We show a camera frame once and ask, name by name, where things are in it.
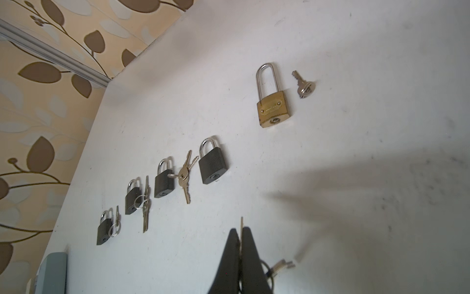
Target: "gold padlock body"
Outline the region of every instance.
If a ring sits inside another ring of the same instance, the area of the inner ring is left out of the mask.
[[[259,125],[262,127],[274,126],[290,117],[284,91],[264,97],[256,106],[258,107]]]

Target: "light blue object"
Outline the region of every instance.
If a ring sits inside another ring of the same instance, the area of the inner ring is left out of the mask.
[[[54,252],[46,256],[39,267],[34,294],[65,294],[67,254]]]

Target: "padlock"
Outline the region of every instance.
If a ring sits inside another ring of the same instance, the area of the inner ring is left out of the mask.
[[[213,149],[206,155],[203,153],[204,144],[211,142]],[[227,164],[225,163],[222,149],[217,147],[215,140],[206,138],[199,147],[199,169],[201,170],[201,177],[204,184],[209,184],[220,178],[227,171]]]
[[[127,186],[127,195],[125,196],[125,214],[130,215],[137,210],[142,203],[141,189],[137,186],[137,180],[131,180]]]
[[[100,226],[98,227],[98,235],[96,236],[96,244],[101,245],[108,241],[112,234],[112,220],[109,210],[105,210],[101,215]]]
[[[267,67],[273,71],[274,83],[276,84],[276,93],[261,99],[261,85],[259,84],[259,74]],[[284,91],[279,90],[277,84],[276,72],[271,63],[263,64],[256,72],[256,86],[258,87],[259,102],[256,104],[258,107],[259,125],[262,127],[270,127],[285,121],[290,117],[287,109],[286,97]]]
[[[166,163],[166,170],[161,172],[164,163]],[[175,189],[175,180],[169,178],[169,174],[173,174],[173,170],[171,169],[170,161],[165,158],[158,164],[157,176],[155,177],[155,198],[168,195]]]

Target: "wallpaper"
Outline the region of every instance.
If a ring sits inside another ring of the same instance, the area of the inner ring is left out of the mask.
[[[104,88],[0,40],[0,293],[34,278]]]
[[[0,0],[0,18],[113,78],[193,0]]]

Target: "padlock shackle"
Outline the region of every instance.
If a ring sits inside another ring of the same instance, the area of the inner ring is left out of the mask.
[[[212,148],[214,149],[215,147],[217,147],[217,144],[215,143],[215,140],[212,139],[212,138],[205,138],[204,141],[201,143],[201,146],[199,146],[199,158],[203,158],[204,157],[204,153],[203,153],[203,150],[204,150],[204,144],[206,144],[207,142],[211,142],[212,143]]]
[[[277,77],[276,77],[276,72],[274,71],[274,66],[272,63],[265,63],[263,64],[260,68],[258,68],[258,71],[256,72],[256,86],[258,87],[258,98],[259,101],[261,101],[261,85],[259,84],[259,75],[261,74],[261,71],[267,67],[270,67],[271,70],[273,71],[273,77],[274,77],[274,84],[276,84],[276,92],[279,92],[279,85],[277,84]]]
[[[129,193],[131,191],[131,187],[132,187],[132,184],[134,184],[134,187],[137,187],[137,180],[136,179],[132,179],[129,184],[127,185],[127,193]]]
[[[168,158],[164,158],[164,159],[162,159],[162,161],[160,161],[160,163],[158,164],[157,175],[159,175],[159,174],[162,172],[162,166],[163,166],[164,163],[166,163],[166,169],[171,169],[171,168],[172,168],[169,159],[168,159]]]
[[[101,214],[100,223],[102,223],[105,219],[109,217],[110,217],[110,211],[109,210],[103,211],[103,213]]]

